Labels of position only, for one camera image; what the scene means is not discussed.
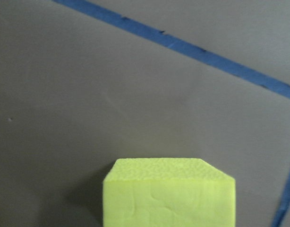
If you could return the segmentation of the yellow foam block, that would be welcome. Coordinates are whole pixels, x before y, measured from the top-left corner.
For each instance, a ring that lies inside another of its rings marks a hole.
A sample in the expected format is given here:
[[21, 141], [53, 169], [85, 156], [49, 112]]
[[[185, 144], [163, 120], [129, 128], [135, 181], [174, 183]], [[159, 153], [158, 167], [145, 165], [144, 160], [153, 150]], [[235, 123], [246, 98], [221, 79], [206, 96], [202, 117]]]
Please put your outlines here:
[[199, 158], [119, 158], [102, 184], [105, 227], [233, 227], [235, 179]]

